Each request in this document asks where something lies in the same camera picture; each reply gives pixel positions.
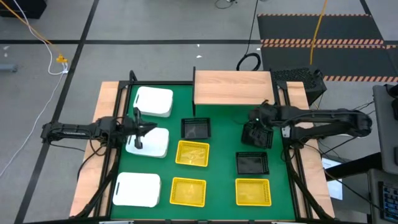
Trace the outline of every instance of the green mat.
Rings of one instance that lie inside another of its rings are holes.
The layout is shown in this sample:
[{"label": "green mat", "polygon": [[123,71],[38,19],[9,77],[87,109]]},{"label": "green mat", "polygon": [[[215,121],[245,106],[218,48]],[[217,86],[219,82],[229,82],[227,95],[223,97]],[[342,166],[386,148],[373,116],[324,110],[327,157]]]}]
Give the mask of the green mat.
[{"label": "green mat", "polygon": [[[253,106],[197,106],[197,117],[211,119],[211,138],[208,167],[186,166],[175,163],[177,144],[181,138],[181,119],[192,118],[192,86],[153,86],[173,91],[173,108],[169,118],[142,116],[144,121],[158,123],[170,132],[169,149],[163,159],[136,156],[123,148],[119,173],[140,172],[158,174],[162,181],[159,204],[154,208],[112,205],[112,219],[189,219],[189,220],[294,220],[286,165],[280,159],[282,139],[274,133],[272,149],[266,150],[269,175],[237,175],[235,152],[263,152],[241,143],[243,123]],[[134,86],[129,114],[138,86]],[[203,179],[207,181],[206,204],[203,208],[170,204],[173,177]],[[236,178],[266,178],[271,185],[270,207],[237,206]]]}]

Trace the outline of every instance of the concrete floor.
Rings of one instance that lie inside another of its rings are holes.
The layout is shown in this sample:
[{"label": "concrete floor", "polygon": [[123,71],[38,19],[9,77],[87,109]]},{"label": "concrete floor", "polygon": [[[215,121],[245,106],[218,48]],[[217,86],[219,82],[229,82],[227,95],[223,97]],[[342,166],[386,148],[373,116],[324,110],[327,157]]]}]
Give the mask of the concrete floor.
[{"label": "concrete floor", "polygon": [[[93,0],[48,0],[39,20],[30,23],[48,39],[78,40]],[[398,40],[398,8],[395,0],[367,0],[385,40]],[[170,39],[247,39],[255,0],[238,1],[225,10],[215,9],[213,0],[101,0],[88,39],[170,40]],[[319,13],[321,0],[268,0],[259,2],[258,13]],[[330,1],[326,13],[363,13],[359,0]],[[27,28],[15,19],[0,18],[0,39],[33,39]],[[258,39],[254,25],[253,39]],[[60,45],[64,56],[72,59],[76,45]],[[259,46],[252,45],[250,52]],[[63,107],[61,122],[89,123],[103,81],[126,80],[133,69],[139,80],[189,80],[192,67],[234,70],[245,45],[86,45],[76,68]],[[0,62],[17,63],[17,73],[0,75],[0,169],[21,146],[33,122],[48,100],[59,77],[48,75],[47,49],[43,45],[0,45]],[[247,61],[249,69],[255,62]],[[58,65],[53,72],[60,71]],[[376,83],[327,82],[328,91],[321,108],[353,108],[371,101]],[[39,155],[41,125],[50,121],[60,89],[42,115],[24,150],[0,178],[0,222],[12,223]],[[372,111],[370,106],[364,111]],[[334,146],[344,137],[328,138]],[[60,144],[85,148],[84,141]],[[379,151],[376,130],[336,150],[341,157],[356,159]],[[76,173],[83,153],[51,147],[30,203],[25,222],[67,218],[76,187]],[[339,218],[362,221],[363,215],[335,207]]]}]

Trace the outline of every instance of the white lid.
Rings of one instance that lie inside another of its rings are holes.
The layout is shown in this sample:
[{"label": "white lid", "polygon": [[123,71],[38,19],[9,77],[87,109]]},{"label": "white lid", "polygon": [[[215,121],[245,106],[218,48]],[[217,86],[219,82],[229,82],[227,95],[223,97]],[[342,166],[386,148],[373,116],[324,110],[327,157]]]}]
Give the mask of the white lid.
[{"label": "white lid", "polygon": [[173,103],[173,91],[162,88],[142,86],[138,88],[133,107],[142,114],[152,116],[170,115]]},{"label": "white lid", "polygon": [[154,128],[144,137],[141,137],[142,149],[134,146],[136,136],[129,136],[127,139],[126,150],[140,156],[151,156],[164,158],[169,146],[169,130],[165,128]]},{"label": "white lid", "polygon": [[159,202],[160,186],[157,174],[122,172],[116,181],[113,203],[152,208]]}]

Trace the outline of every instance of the white cable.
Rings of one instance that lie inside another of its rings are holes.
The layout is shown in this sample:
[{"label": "white cable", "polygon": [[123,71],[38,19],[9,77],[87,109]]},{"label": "white cable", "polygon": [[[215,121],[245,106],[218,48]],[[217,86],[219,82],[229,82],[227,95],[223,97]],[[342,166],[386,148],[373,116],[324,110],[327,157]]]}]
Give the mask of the white cable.
[{"label": "white cable", "polygon": [[[29,21],[27,20],[24,11],[23,11],[23,10],[21,9],[21,7],[18,5],[18,2],[17,2],[16,0],[14,0],[14,3],[15,3],[15,5],[18,7],[18,9],[19,9],[20,12],[22,13],[22,15],[24,16],[26,23],[29,25]],[[11,157],[10,161],[7,163],[7,165],[5,166],[5,168],[3,168],[3,170],[1,171],[1,173],[0,173],[0,178],[2,177],[2,175],[4,174],[4,172],[7,170],[7,168],[11,165],[11,163],[14,161],[14,159],[15,159],[15,157],[18,155],[18,153],[24,148],[24,146],[25,146],[26,143],[28,142],[29,138],[30,138],[31,135],[33,134],[34,129],[36,128],[37,122],[39,121],[41,115],[44,113],[45,109],[47,108],[47,106],[48,106],[49,103],[51,102],[52,98],[54,97],[54,93],[55,93],[55,91],[57,90],[58,86],[60,85],[60,83],[61,83],[61,81],[62,81],[63,74],[68,73],[68,64],[67,64],[67,63],[62,63],[62,67],[63,67],[62,72],[52,73],[52,72],[50,71],[51,64],[52,64],[52,60],[53,60],[52,52],[51,52],[50,48],[48,47],[47,43],[46,43],[44,40],[40,39],[39,37],[37,37],[37,36],[32,32],[32,29],[30,28],[30,26],[28,26],[28,28],[29,28],[30,33],[31,33],[34,37],[36,37],[36,39],[38,39],[38,40],[40,40],[41,42],[43,42],[43,43],[45,44],[47,50],[49,50],[49,53],[50,53],[50,64],[49,64],[49,68],[48,68],[49,74],[50,74],[50,75],[60,75],[60,79],[59,79],[57,85],[55,86],[54,90],[52,91],[52,94],[51,94],[51,96],[50,96],[50,99],[46,102],[46,104],[44,105],[42,111],[41,111],[41,112],[39,113],[39,115],[36,117],[36,120],[35,120],[35,123],[33,124],[32,130],[30,131],[30,133],[29,133],[28,136],[26,137],[24,143],[23,143],[22,146],[14,153],[14,155]]]},{"label": "white cable", "polygon": [[47,48],[47,50],[49,50],[49,53],[50,53],[50,64],[49,64],[49,69],[48,69],[49,74],[50,74],[50,75],[61,75],[61,74],[65,73],[65,70],[67,70],[68,67],[64,68],[62,72],[58,72],[58,73],[52,73],[52,72],[50,71],[51,64],[52,64],[52,59],[53,59],[53,57],[52,57],[52,52],[51,52],[51,50],[50,50],[50,47],[47,45],[47,43],[46,43],[44,40],[42,40],[41,38],[37,37],[37,36],[33,33],[32,29],[30,28],[29,21],[27,20],[24,11],[23,11],[22,8],[19,6],[19,4],[18,4],[18,2],[17,2],[16,0],[14,0],[14,3],[15,3],[15,5],[18,7],[18,9],[19,9],[20,12],[22,13],[22,15],[24,16],[26,23],[29,25],[28,28],[29,28],[30,33],[31,33],[34,37],[36,37],[36,39],[38,39],[39,41],[43,42],[43,43],[45,44],[45,47]]},{"label": "white cable", "polygon": [[51,99],[52,99],[53,96],[54,96],[55,90],[57,90],[58,86],[60,85],[61,80],[62,80],[62,77],[63,77],[63,75],[60,76],[60,79],[59,79],[57,85],[55,86],[54,90],[52,91],[52,94],[51,94],[51,96],[50,96],[50,99],[46,102],[46,104],[44,105],[44,108],[42,109],[42,111],[41,111],[41,112],[39,113],[39,115],[37,116],[37,118],[36,118],[36,120],[35,120],[35,123],[33,124],[33,128],[32,128],[32,130],[30,131],[30,133],[28,134],[28,136],[26,137],[24,143],[23,143],[22,146],[14,153],[14,155],[11,157],[10,161],[7,163],[7,165],[5,166],[5,168],[1,171],[1,173],[0,173],[0,178],[2,177],[3,173],[7,170],[7,168],[11,165],[11,163],[13,162],[13,160],[15,159],[15,157],[18,155],[18,153],[24,148],[24,146],[25,146],[25,144],[27,143],[27,141],[29,140],[30,136],[31,136],[32,133],[33,133],[33,130],[34,130],[35,127],[36,127],[36,124],[37,124],[39,118],[41,117],[41,115],[43,114],[43,112],[45,111],[45,109],[47,108],[47,106],[49,105]]}]

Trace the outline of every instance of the yellow tray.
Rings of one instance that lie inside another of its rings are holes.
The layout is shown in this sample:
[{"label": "yellow tray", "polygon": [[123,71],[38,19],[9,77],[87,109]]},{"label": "yellow tray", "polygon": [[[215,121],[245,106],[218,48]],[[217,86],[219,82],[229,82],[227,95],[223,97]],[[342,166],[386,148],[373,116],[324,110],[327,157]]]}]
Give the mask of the yellow tray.
[{"label": "yellow tray", "polygon": [[236,179],[236,204],[271,206],[271,191],[267,179]]},{"label": "yellow tray", "polygon": [[175,162],[191,166],[206,167],[210,145],[202,142],[179,141]]},{"label": "yellow tray", "polygon": [[170,203],[204,207],[206,199],[206,181],[174,177]]}]

